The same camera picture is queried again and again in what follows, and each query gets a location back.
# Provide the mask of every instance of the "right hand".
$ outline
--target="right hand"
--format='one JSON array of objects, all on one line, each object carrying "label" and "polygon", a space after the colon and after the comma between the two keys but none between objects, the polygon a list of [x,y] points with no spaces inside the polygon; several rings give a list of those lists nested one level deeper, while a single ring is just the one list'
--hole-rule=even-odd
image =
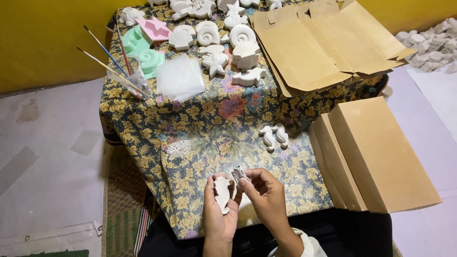
[{"label": "right hand", "polygon": [[242,178],[238,186],[251,200],[259,220],[272,232],[289,226],[284,185],[264,168],[244,170],[252,183]]}]

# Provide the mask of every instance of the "fingernail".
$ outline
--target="fingernail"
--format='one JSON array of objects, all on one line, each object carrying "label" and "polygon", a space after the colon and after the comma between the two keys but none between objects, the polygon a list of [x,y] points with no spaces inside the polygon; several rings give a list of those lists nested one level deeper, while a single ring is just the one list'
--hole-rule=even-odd
[{"label": "fingernail", "polygon": [[239,179],[239,181],[238,181],[239,188],[243,189],[245,185],[246,185],[246,179],[245,178]]}]

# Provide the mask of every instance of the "white sleeve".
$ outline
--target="white sleeve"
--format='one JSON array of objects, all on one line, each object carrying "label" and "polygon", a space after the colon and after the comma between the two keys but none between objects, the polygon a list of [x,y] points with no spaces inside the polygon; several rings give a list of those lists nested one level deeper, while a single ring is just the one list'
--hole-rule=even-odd
[{"label": "white sleeve", "polygon": [[[297,234],[303,241],[303,253],[300,257],[327,257],[319,242],[312,236],[308,236],[305,232],[292,228],[293,232]],[[281,257],[281,254],[277,252],[278,247],[273,249],[267,257]]]}]

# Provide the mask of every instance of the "clear plastic cup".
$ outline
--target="clear plastic cup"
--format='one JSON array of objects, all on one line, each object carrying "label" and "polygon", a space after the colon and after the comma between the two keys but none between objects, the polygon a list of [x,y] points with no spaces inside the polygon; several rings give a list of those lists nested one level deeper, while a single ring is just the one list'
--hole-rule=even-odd
[{"label": "clear plastic cup", "polygon": [[[125,63],[124,56],[121,55],[115,58],[115,60],[128,75],[128,69]],[[131,56],[127,56],[127,61],[130,67],[130,71],[132,72],[132,75],[126,77],[125,74],[123,74],[122,71],[119,69],[119,67],[115,65],[113,62],[110,62],[108,64],[108,67],[111,68],[113,71],[117,72],[119,75],[121,75],[121,77],[117,76],[116,74],[113,74],[108,69],[106,70],[106,75],[108,75],[108,78],[112,80],[119,81],[121,85],[127,88],[127,90],[129,90],[130,93],[132,93],[136,98],[140,100],[149,99],[152,95],[152,91],[149,87],[148,80],[144,78],[144,73],[141,70],[140,61],[137,58]]]}]

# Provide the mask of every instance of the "yellow flower pattern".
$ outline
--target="yellow flower pattern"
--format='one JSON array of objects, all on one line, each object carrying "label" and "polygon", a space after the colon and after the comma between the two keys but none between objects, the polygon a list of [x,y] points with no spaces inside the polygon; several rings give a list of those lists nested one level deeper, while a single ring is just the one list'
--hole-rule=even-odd
[{"label": "yellow flower pattern", "polygon": [[[283,3],[304,2],[285,0]],[[256,10],[264,11],[263,5],[261,2]],[[147,19],[155,16],[167,21],[170,30],[177,25],[195,26],[200,22],[189,17],[173,21],[172,11],[166,5],[134,8],[143,10]],[[121,10],[117,10],[117,19]],[[253,11],[246,9],[248,15]],[[212,18],[219,24],[221,36],[228,33],[223,28],[224,18],[218,11]],[[119,23],[121,34],[131,28]],[[230,53],[231,46],[225,44],[225,47]],[[166,59],[181,54],[173,52],[168,42],[155,42],[151,48],[164,51]],[[121,52],[116,33],[110,52],[113,55]],[[198,57],[198,46],[192,46],[187,54]],[[149,80],[151,98],[139,101],[119,83],[105,77],[100,101],[104,135],[109,142],[126,146],[179,239],[197,237],[202,229],[206,178],[214,173],[230,177],[230,171],[238,165],[270,170],[285,186],[289,216],[332,207],[306,128],[319,114],[329,112],[339,102],[377,96],[388,80],[387,75],[367,82],[349,79],[329,89],[287,98],[271,75],[263,53],[259,61],[259,67],[267,69],[259,87],[232,85],[232,76],[239,72],[233,66],[226,68],[224,78],[216,76],[211,80],[203,67],[206,90],[184,103],[170,102],[156,94],[156,79]],[[277,122],[285,125],[289,146],[283,150],[278,144],[273,153],[268,153],[258,132],[263,126]],[[189,151],[182,158],[168,156],[170,145],[181,140],[189,142]],[[249,218],[241,216],[240,227]]]}]

